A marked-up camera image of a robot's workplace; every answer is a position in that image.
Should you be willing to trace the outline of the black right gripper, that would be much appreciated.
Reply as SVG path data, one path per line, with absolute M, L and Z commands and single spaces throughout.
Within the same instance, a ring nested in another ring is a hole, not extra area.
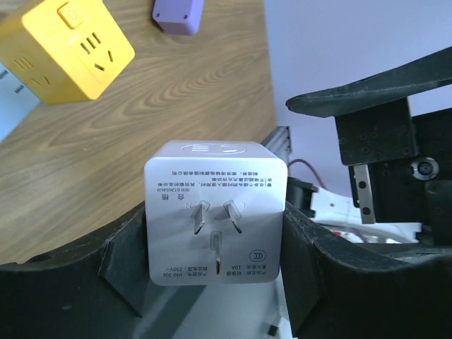
M 292 97 L 286 106 L 298 114 L 338 117 L 341 160 L 364 223 L 418 222 L 421 243 L 448 246 L 451 110 L 413 117 L 403 98 L 450 84 L 447 47 L 359 81 Z

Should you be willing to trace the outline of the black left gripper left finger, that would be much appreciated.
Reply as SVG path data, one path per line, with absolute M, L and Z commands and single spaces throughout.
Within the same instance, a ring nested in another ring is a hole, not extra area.
M 2 338 L 129 338 L 148 310 L 145 208 L 1 265 Z

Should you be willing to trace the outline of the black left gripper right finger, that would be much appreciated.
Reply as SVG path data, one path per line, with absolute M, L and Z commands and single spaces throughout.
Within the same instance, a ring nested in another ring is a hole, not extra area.
M 291 204 L 280 266 L 296 338 L 450 338 L 451 248 L 354 244 Z

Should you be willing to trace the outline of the white cube socket adapter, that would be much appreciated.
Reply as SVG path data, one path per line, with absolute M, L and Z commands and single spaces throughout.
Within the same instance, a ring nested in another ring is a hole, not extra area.
M 170 141 L 144 167 L 150 279 L 268 283 L 280 271 L 287 165 L 255 142 Z

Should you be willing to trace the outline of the light blue power strip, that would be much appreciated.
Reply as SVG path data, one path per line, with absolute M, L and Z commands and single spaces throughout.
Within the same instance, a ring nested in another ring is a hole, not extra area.
M 0 141 L 3 142 L 40 104 L 40 100 L 3 64 L 0 72 Z

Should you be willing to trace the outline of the yellow cube socket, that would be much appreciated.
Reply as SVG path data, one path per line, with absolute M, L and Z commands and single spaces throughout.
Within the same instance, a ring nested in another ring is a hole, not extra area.
M 1 20 L 1 63 L 48 105 L 96 100 L 134 57 L 103 1 L 30 1 Z

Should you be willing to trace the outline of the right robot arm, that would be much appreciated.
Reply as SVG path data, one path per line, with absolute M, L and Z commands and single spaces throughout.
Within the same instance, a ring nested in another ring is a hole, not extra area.
M 408 99 L 451 84 L 451 49 L 347 85 L 298 95 L 291 112 L 335 120 L 352 197 L 293 184 L 315 222 L 397 242 L 451 243 L 451 110 L 412 116 Z

